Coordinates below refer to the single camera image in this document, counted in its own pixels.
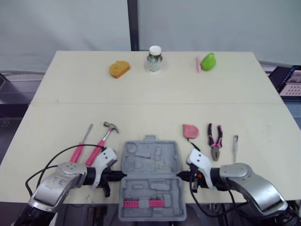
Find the white curtain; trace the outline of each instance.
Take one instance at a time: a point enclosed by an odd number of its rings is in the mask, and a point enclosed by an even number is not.
[[[126,0],[0,1],[0,70],[45,72],[57,50],[130,50]]]
[[[301,0],[139,0],[140,49],[252,51],[301,63]]]

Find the open toolbox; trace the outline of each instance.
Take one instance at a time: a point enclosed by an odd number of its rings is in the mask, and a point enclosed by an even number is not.
[[[119,219],[122,221],[183,221],[186,205],[181,162],[175,141],[156,140],[124,144],[120,183]]]

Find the pliers jaw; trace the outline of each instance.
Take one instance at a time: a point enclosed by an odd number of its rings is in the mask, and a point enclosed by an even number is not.
[[[218,161],[218,158],[220,157],[220,148],[217,146],[213,146],[211,148],[211,156],[214,161]]]

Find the black pole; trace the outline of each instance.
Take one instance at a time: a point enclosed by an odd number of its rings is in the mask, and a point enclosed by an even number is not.
[[[131,50],[139,51],[138,0],[127,0],[127,12],[130,28]]]

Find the screwdriver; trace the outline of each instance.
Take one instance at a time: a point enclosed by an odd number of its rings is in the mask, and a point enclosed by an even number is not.
[[[88,131],[87,131],[87,133],[86,133],[86,135],[85,135],[83,141],[79,143],[80,145],[83,145],[83,144],[85,143],[85,140],[86,140],[88,134],[90,133],[92,127],[93,127],[93,124],[91,124],[91,125],[89,126]],[[81,154],[83,148],[84,148],[84,146],[78,146],[78,147],[75,149],[75,151],[74,151],[72,157],[70,158],[70,162],[77,162],[77,161],[79,160],[79,157],[80,157],[80,154]]]
[[[232,148],[232,151],[233,151],[233,162],[235,163],[236,162],[236,155],[238,153],[238,135],[235,135],[233,137],[233,148]]]

